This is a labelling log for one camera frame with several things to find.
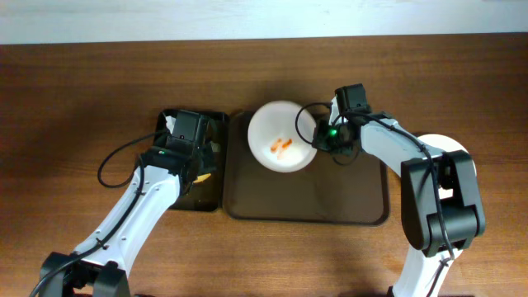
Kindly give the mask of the white plate top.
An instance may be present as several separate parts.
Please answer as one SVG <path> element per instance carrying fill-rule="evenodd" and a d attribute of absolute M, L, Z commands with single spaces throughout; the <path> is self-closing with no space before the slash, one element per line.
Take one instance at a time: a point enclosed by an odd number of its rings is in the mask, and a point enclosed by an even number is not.
<path fill-rule="evenodd" d="M 252 155 L 275 172 L 296 172 L 308 166 L 317 153 L 311 141 L 315 119 L 291 101 L 272 101 L 252 116 L 247 141 Z"/>

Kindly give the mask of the white plate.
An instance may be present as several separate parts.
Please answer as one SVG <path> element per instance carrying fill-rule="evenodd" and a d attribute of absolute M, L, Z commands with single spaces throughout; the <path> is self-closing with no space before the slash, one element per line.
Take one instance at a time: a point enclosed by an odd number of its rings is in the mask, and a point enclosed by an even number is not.
<path fill-rule="evenodd" d="M 272 101 L 252 116 L 247 141 L 252 155 L 275 172 L 296 172 L 308 166 L 317 153 L 311 141 L 315 119 L 291 101 Z"/>
<path fill-rule="evenodd" d="M 417 138 L 428 146 L 427 150 L 432 158 L 455 151 L 468 153 L 468 150 L 461 143 L 443 134 L 423 134 Z"/>

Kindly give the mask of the orange green scrub sponge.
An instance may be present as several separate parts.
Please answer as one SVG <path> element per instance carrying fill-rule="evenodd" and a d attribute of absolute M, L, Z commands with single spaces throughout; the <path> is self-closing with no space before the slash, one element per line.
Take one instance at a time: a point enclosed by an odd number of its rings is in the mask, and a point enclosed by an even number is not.
<path fill-rule="evenodd" d="M 201 182 L 207 180 L 209 177 L 211 177 L 210 173 L 206 173 L 206 174 L 200 175 L 193 181 L 193 183 L 194 184 L 201 183 Z"/>

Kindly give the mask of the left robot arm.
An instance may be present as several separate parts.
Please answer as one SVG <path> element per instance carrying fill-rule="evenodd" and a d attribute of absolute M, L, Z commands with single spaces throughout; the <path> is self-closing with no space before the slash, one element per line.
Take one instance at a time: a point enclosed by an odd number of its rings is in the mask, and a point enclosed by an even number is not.
<path fill-rule="evenodd" d="M 215 169 L 219 144 L 194 144 L 189 152 L 153 146 L 141 153 L 127 189 L 96 230 L 69 255 L 52 252 L 40 269 L 33 296 L 128 296 L 134 260 L 162 215 Z"/>

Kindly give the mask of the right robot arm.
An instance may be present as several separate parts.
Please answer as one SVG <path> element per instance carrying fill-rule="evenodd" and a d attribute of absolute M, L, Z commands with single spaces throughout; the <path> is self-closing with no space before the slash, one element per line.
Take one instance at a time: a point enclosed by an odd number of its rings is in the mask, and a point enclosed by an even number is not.
<path fill-rule="evenodd" d="M 481 236 L 486 222 L 476 167 L 460 146 L 435 147 L 382 114 L 345 111 L 316 125 L 314 148 L 358 148 L 401 181 L 402 226 L 409 243 L 389 296 L 436 296 L 454 261 Z"/>

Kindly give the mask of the black water tray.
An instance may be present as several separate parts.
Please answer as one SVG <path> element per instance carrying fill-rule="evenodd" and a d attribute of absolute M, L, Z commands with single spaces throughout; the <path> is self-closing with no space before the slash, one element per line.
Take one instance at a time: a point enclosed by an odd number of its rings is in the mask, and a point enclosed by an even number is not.
<path fill-rule="evenodd" d="M 184 162 L 192 155 L 191 153 L 180 153 L 166 148 L 169 136 L 166 127 L 165 116 L 174 116 L 181 109 L 166 109 L 158 115 L 156 131 L 162 131 L 154 137 L 153 146 L 159 150 L 163 161 L 169 161 L 169 167 L 175 169 L 179 177 L 184 167 Z M 205 141 L 210 139 L 215 143 L 216 170 L 212 176 L 202 183 L 195 185 L 184 185 L 181 180 L 181 194 L 176 202 L 169 207 L 170 210 L 190 210 L 212 212 L 221 202 L 224 187 L 224 167 L 227 153 L 229 117 L 219 111 L 193 111 L 202 114 L 208 119 Z"/>

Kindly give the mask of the brown serving tray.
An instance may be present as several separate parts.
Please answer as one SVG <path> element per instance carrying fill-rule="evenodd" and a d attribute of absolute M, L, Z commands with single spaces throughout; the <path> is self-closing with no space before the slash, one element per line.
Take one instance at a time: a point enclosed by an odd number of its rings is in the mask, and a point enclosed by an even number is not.
<path fill-rule="evenodd" d="M 347 166 L 319 153 L 305 168 L 279 173 L 262 166 L 248 146 L 252 112 L 229 125 L 222 205 L 234 219 L 378 226 L 390 214 L 387 167 L 360 153 Z"/>

